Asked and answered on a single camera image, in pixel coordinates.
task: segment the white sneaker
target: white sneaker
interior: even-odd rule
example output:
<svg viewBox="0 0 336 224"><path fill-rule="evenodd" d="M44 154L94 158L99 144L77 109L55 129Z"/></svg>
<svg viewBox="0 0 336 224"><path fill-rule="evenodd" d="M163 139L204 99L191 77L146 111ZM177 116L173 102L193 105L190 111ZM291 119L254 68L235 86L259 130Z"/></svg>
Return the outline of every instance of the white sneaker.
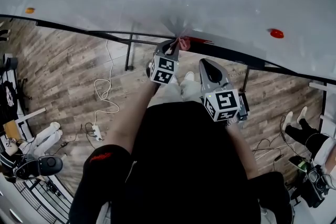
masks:
<svg viewBox="0 0 336 224"><path fill-rule="evenodd" d="M55 132L56 135L58 135L59 137L61 137L63 135L63 131L62 130L57 130Z"/></svg>
<svg viewBox="0 0 336 224"><path fill-rule="evenodd" d="M289 124L292 122L292 118L293 118L293 112L290 111L290 112L287 114L287 116L286 116L286 118L285 118L285 121L284 121L284 123L283 123L283 125L282 125L282 130L283 130L283 131L285 131L287 125L289 125Z"/></svg>
<svg viewBox="0 0 336 224"><path fill-rule="evenodd" d="M296 123L297 123L297 124L300 124L300 121L301 121L302 119L305 119L305 118L306 118L306 112L307 112L307 110L308 110L308 107L306 107L306 106L301 110L300 115L299 115L298 118L296 119Z"/></svg>
<svg viewBox="0 0 336 224"><path fill-rule="evenodd" d="M185 74L184 79L194 81L195 80L195 74L194 74L194 72L189 71L187 74Z"/></svg>
<svg viewBox="0 0 336 224"><path fill-rule="evenodd" d="M51 122L50 126L53 127L55 131L57 131L61 127L58 122Z"/></svg>
<svg viewBox="0 0 336 224"><path fill-rule="evenodd" d="M172 80L169 83L175 83L178 84L177 78L175 75L173 75Z"/></svg>

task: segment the fiducial marker cube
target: fiducial marker cube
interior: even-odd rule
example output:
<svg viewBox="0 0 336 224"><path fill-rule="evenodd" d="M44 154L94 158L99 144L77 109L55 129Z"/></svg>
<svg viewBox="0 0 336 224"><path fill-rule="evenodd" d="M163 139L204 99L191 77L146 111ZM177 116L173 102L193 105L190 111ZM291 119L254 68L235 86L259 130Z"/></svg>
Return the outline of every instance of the fiducial marker cube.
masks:
<svg viewBox="0 0 336 224"><path fill-rule="evenodd" d="M238 90L209 92L204 95L204 107L214 121L226 121L240 110Z"/></svg>
<svg viewBox="0 0 336 224"><path fill-rule="evenodd" d="M151 64L151 81L168 84L176 74L179 63L167 58L154 55Z"/></svg>

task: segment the leg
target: leg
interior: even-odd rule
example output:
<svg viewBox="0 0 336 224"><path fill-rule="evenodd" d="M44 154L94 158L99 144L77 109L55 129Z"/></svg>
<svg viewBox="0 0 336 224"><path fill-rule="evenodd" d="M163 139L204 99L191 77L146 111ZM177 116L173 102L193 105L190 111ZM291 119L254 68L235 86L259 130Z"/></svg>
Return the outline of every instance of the leg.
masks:
<svg viewBox="0 0 336 224"><path fill-rule="evenodd" d="M311 152L311 158L314 159L323 143L329 138L327 135L320 134L317 130L309 135L306 148Z"/></svg>
<svg viewBox="0 0 336 224"><path fill-rule="evenodd" d="M10 31L9 30L0 30L0 36L4 34L8 34Z"/></svg>
<svg viewBox="0 0 336 224"><path fill-rule="evenodd" d="M295 141L306 146L311 152L311 158L314 159L322 144L328 139L328 136L318 132L307 133L305 130L294 128L290 125L286 127L286 133Z"/></svg>
<svg viewBox="0 0 336 224"><path fill-rule="evenodd" d="M48 149L50 149L57 141L59 141L62 134L62 130L58 130L55 133L51 134L51 136L49 136L46 141L44 141L34 150L34 156L36 158L43 156Z"/></svg>
<svg viewBox="0 0 336 224"><path fill-rule="evenodd" d="M58 122L51 122L50 126L44 129L42 132L36 135L32 144L30 145L30 149L28 154L33 154L36 147L43 142L44 139L51 136L60 128L60 124Z"/></svg>
<svg viewBox="0 0 336 224"><path fill-rule="evenodd" d="M181 96L181 88L180 85L177 83L176 78L172 80L171 83L164 86L162 89L157 91L157 97L154 97L151 102L149 103L148 107L157 105L157 104L164 104L164 103L175 103L175 102L183 102Z"/></svg>
<svg viewBox="0 0 336 224"><path fill-rule="evenodd" d="M181 83L183 101L195 101L202 103L201 84L194 81L194 77L194 73L188 72Z"/></svg>
<svg viewBox="0 0 336 224"><path fill-rule="evenodd" d="M312 134L319 133L318 130L313 129L312 127L309 126L309 124L308 124L308 122L306 121L306 119L301 119L299 123L300 123L302 129L303 129L307 134L312 135Z"/></svg>
<svg viewBox="0 0 336 224"><path fill-rule="evenodd" d="M295 141L299 142L302 145L305 145L307 139L309 138L309 134L305 133L303 130L294 128L290 125L286 127L285 132Z"/></svg>

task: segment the wooden floor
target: wooden floor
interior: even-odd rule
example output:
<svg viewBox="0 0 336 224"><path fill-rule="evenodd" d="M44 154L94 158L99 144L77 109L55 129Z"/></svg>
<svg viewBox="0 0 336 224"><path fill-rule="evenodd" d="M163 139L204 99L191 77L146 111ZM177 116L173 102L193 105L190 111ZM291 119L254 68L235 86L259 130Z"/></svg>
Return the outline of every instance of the wooden floor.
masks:
<svg viewBox="0 0 336 224"><path fill-rule="evenodd" d="M10 41L0 45L0 52L13 53L19 60L17 75L19 79L27 78L25 93L32 97L29 102L30 111L45 107L46 113L29 120L35 134L47 127L50 122L57 121L64 132L59 144L50 153L53 154L63 141L72 141L57 155L67 157L59 177L68 189L74 193L82 175L82 166L93 151L86 135L80 130L81 125L94 122L96 110L114 111L116 108L107 102L100 101L93 83L96 79L109 79L111 61L106 51L106 40L66 31L35 26L34 23L8 19L4 28L12 30ZM127 99L136 94L139 86L146 80L145 64L153 56L151 45L134 45L131 52L134 70L124 71L127 45L115 42L108 43L113 58L112 89L109 100L123 109ZM178 79L188 71L194 71L199 80L198 61L201 55L183 52L180 55ZM246 66L227 60L212 58L228 70L236 88L243 85ZM318 128L322 106L322 93L308 87L309 80L287 75L251 71L247 83L247 100L250 107L249 119L242 125L242 133L251 148L255 148L262 138L272 140L279 135L279 123L283 115L290 110L294 118L301 108L309 107L308 122ZM107 89L107 83L99 81L97 88L100 93ZM97 124L105 136L113 124L113 114L97 114ZM94 147L102 145L89 137ZM276 138L271 147L283 145L281 137ZM305 151L298 143L293 143L298 153ZM263 141L259 148L268 148ZM285 156L274 163L279 150L274 150L261 157L267 151L258 151L256 157L261 173L275 168L284 174L287 181L295 176L295 169L288 164L293 151L282 146L281 153Z"/></svg>

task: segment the white cable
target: white cable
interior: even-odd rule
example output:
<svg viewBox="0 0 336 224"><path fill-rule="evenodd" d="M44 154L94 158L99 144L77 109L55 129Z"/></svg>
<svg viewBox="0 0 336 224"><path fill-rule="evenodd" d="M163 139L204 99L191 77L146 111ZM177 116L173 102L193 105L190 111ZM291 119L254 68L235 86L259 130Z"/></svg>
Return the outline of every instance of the white cable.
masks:
<svg viewBox="0 0 336 224"><path fill-rule="evenodd" d="M283 146L289 146L289 145L291 145L292 148L293 148L293 150L295 151L295 149L294 149L294 145L293 145L292 143L289 143L288 145L287 145L287 144L286 144L286 145L281 145L281 146L275 147L275 148L273 148L272 150L270 150L270 151L268 151L268 152L262 154L262 156L256 158L256 161L259 160L260 158L264 157L266 154L270 153L271 151L274 151L274 150L277 150L277 149L280 148L280 147L283 147Z"/></svg>
<svg viewBox="0 0 336 224"><path fill-rule="evenodd" d="M112 111L112 112L109 112L109 111L102 111L102 110L97 110L96 112L95 112L95 117L94 117L94 125L96 124L96 115L97 115L97 112L103 112L103 113L117 113L117 112L119 112L119 110L120 110L120 107L116 104L116 103L113 103L113 102L111 102L110 100L107 100L107 98L108 98L108 96L109 96L109 92L110 92L110 90L111 90L111 87L112 87L112 84L111 84L111 74L112 74L112 69L113 69L113 60L112 60L112 57L111 57L111 55L110 55L110 51L109 51L109 49L108 49L108 47L107 47L107 44L108 44L108 40L106 40L106 50L107 50L107 52L108 52L108 54L109 54L109 56L110 56L110 59L111 59L111 62L112 62L112 65L111 65L111 70L110 70L110 78L109 78L109 80L107 80L107 79L96 79L95 80L95 85L94 85L94 88L95 88L95 90L96 90L96 93L97 93L97 95L98 95L98 97L99 97L99 99L101 100L101 101L105 101L105 102L109 102L109 103L111 103L111 104L114 104L117 108L118 108L118 110L117 111ZM109 84L109 88L107 89L107 91L105 91L105 92L103 92L103 94L100 96L99 95L99 93L98 93L98 91L97 91L97 87L96 87L96 82L97 81L99 81L99 80L102 80L102 81L106 81L106 82L108 82L108 84Z"/></svg>

